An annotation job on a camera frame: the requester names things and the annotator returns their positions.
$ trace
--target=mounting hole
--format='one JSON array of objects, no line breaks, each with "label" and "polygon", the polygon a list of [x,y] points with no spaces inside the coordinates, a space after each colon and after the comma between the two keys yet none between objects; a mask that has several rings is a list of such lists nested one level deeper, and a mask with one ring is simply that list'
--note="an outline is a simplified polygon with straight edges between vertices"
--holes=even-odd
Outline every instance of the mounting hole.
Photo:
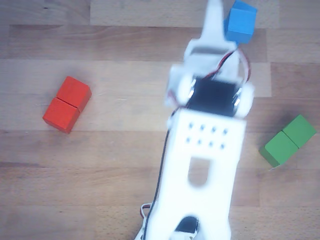
[{"label": "mounting hole", "polygon": [[190,160],[188,180],[196,188],[206,184],[211,166],[209,159],[192,157]]}]

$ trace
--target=red block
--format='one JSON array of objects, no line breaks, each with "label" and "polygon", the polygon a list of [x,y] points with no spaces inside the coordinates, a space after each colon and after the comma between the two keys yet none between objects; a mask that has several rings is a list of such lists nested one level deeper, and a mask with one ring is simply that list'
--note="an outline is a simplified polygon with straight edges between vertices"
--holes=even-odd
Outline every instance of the red block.
[{"label": "red block", "polygon": [[88,85],[67,76],[56,97],[78,108],[81,113],[91,97],[91,91]]},{"label": "red block", "polygon": [[68,76],[42,118],[56,129],[70,133],[90,97],[88,85]]},{"label": "red block", "polygon": [[43,120],[50,126],[68,134],[79,115],[80,112],[76,107],[55,97],[43,115]]}]

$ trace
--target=black wire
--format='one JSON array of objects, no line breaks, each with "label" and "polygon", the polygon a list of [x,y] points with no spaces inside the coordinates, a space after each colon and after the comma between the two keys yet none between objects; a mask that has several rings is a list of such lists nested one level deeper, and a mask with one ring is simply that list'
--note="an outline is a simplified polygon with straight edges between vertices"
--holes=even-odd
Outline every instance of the black wire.
[{"label": "black wire", "polygon": [[143,232],[143,240],[146,240],[146,234],[147,234],[147,227],[148,227],[148,222],[149,222],[149,216],[152,212],[152,209],[154,208],[157,196],[158,196],[158,191],[159,191],[159,186],[160,186],[160,180],[161,180],[161,175],[162,175],[162,168],[164,166],[164,159],[165,159],[165,153],[166,153],[166,147],[167,147],[167,141],[168,141],[168,137],[169,137],[169,132],[170,130],[168,130],[166,132],[166,136],[165,136],[165,140],[164,140],[164,145],[163,145],[163,151],[162,151],[162,156],[161,156],[161,163],[160,163],[160,170],[159,170],[159,177],[158,177],[158,182],[156,184],[156,189],[155,189],[155,194],[154,194],[154,198],[153,198],[153,202],[150,208],[150,211],[148,213],[148,216],[146,217],[146,221],[145,221],[145,226],[144,226],[144,232]]}]

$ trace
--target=wooden plank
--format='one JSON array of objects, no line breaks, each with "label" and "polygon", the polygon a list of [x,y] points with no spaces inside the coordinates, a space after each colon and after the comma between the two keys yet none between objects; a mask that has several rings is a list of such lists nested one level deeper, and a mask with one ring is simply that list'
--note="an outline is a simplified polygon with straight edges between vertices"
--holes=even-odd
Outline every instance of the wooden plank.
[{"label": "wooden plank", "polygon": [[260,177],[261,206],[320,207],[319,170],[277,167]]},{"label": "wooden plank", "polygon": [[[232,205],[259,204],[256,170],[238,170]],[[159,168],[0,167],[0,206],[121,206],[152,201]]]},{"label": "wooden plank", "polygon": [[246,117],[247,131],[258,133],[277,133],[296,116],[302,114],[320,130],[320,113],[318,99],[300,98],[260,98],[253,101],[253,106]]},{"label": "wooden plank", "polygon": [[92,206],[9,207],[0,225],[2,240],[93,240],[96,211]]},{"label": "wooden plank", "polygon": [[[0,129],[55,130],[44,123],[45,113],[52,96],[40,94],[0,94]],[[320,101],[318,99],[255,98],[246,117],[249,133],[276,133],[297,115],[302,114],[320,130]],[[81,113],[74,131],[161,131],[171,109],[164,107],[161,96],[107,95],[92,96]]]},{"label": "wooden plank", "polygon": [[90,22],[90,0],[4,0],[0,24],[82,24]]},{"label": "wooden plank", "polygon": [[[0,132],[0,168],[159,168],[165,132],[58,131]],[[271,169],[258,150],[275,133],[245,135],[240,169]],[[283,168],[319,169],[320,135],[315,135]]]},{"label": "wooden plank", "polygon": [[[136,206],[98,206],[96,239],[133,239],[142,220]],[[316,240],[320,209],[316,207],[232,206],[232,240]]]},{"label": "wooden plank", "polygon": [[[202,28],[207,0],[93,0],[91,1],[92,25],[144,26],[144,27],[193,27]],[[257,28],[277,28],[279,25],[279,0],[247,0],[258,9]],[[234,0],[224,0],[224,15],[229,13]]]},{"label": "wooden plank", "polygon": [[320,2],[311,0],[280,0],[280,26],[281,28],[320,29],[319,22]]},{"label": "wooden plank", "polygon": [[254,30],[251,41],[248,44],[240,44],[239,47],[253,63],[267,62],[267,32],[264,28]]},{"label": "wooden plank", "polygon": [[320,64],[274,62],[271,76],[274,97],[320,98]]},{"label": "wooden plank", "polygon": [[298,169],[320,169],[318,158],[320,156],[319,141],[320,134],[316,134],[305,145],[299,148],[299,151],[294,156],[297,159]]},{"label": "wooden plank", "polygon": [[266,38],[269,62],[320,63],[318,29],[268,29]]},{"label": "wooden plank", "polygon": [[238,169],[235,174],[232,206],[259,206],[259,170]]},{"label": "wooden plank", "polygon": [[[162,61],[0,59],[0,93],[55,96],[66,76],[72,76],[89,85],[94,96],[126,98],[143,94],[164,97],[172,64]],[[270,64],[252,63],[251,68],[250,81],[255,86],[255,96],[271,97]],[[239,75],[243,76],[243,68],[239,69]]]},{"label": "wooden plank", "polygon": [[139,213],[141,204],[97,206],[95,240],[135,239],[143,221]]},{"label": "wooden plank", "polygon": [[[182,61],[200,28],[87,25],[12,25],[8,58],[47,60]],[[248,46],[253,62],[266,62],[264,29]]]},{"label": "wooden plank", "polygon": [[316,240],[319,236],[317,207],[232,207],[233,240]]},{"label": "wooden plank", "polygon": [[[244,77],[244,69],[242,66],[239,68],[239,76]],[[251,77],[250,82],[255,87],[255,97],[271,97],[271,70],[270,63],[251,63]]]},{"label": "wooden plank", "polygon": [[9,43],[9,26],[0,25],[0,58],[5,58],[7,56]]}]

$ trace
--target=cable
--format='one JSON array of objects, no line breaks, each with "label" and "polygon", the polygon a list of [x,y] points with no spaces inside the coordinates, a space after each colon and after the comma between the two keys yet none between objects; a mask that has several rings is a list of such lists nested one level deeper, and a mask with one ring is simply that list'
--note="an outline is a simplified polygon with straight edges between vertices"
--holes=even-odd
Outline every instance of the cable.
[{"label": "cable", "polygon": [[151,207],[151,205],[152,205],[152,202],[151,203],[145,203],[145,204],[141,205],[141,207],[140,207],[140,215],[141,215],[141,217],[143,219],[146,217],[144,209],[149,209]]},{"label": "cable", "polygon": [[210,73],[208,73],[205,78],[211,78],[213,77],[214,75],[216,75],[220,69],[222,68],[223,64],[227,61],[227,59],[235,52],[236,50],[234,51],[230,51],[228,52],[226,55],[223,56],[223,58],[220,60],[218,66],[216,67],[216,69]]},{"label": "cable", "polygon": [[243,80],[246,83],[249,81],[249,79],[251,77],[251,64],[250,64],[248,56],[245,55],[245,53],[240,48],[238,48],[238,52],[239,52],[240,61],[243,64],[243,68],[244,68],[244,72],[245,72]]},{"label": "cable", "polygon": [[239,58],[240,58],[240,61],[243,64],[243,68],[244,68],[244,72],[245,72],[243,80],[245,81],[245,83],[248,82],[250,77],[251,77],[251,64],[250,64],[249,58],[244,54],[244,52],[240,48],[237,48],[234,51],[230,51],[226,55],[224,55],[223,58],[220,60],[219,64],[217,65],[217,68],[214,71],[208,73],[205,76],[205,78],[212,78],[214,75],[216,75],[221,70],[221,68],[224,65],[224,63],[228,60],[228,58],[234,52],[238,52],[239,53]]},{"label": "cable", "polygon": [[163,151],[162,151],[162,156],[161,156],[161,163],[160,163],[160,170],[159,170],[159,177],[158,177],[158,182],[156,184],[156,189],[155,189],[155,194],[154,194],[154,198],[153,198],[153,202],[149,211],[149,214],[146,217],[146,221],[145,221],[145,226],[144,226],[144,232],[143,232],[143,240],[146,240],[146,234],[147,234],[147,227],[148,227],[148,222],[149,222],[149,217],[151,215],[152,210],[154,209],[155,206],[155,202],[158,196],[158,192],[159,192],[159,186],[160,186],[160,180],[161,180],[161,175],[162,175],[162,168],[164,166],[164,159],[165,159],[165,153],[166,153],[166,147],[167,147],[167,141],[168,141],[168,137],[169,137],[169,133],[170,130],[168,130],[166,132],[166,136],[165,136],[165,140],[164,140],[164,145],[163,145]]}]

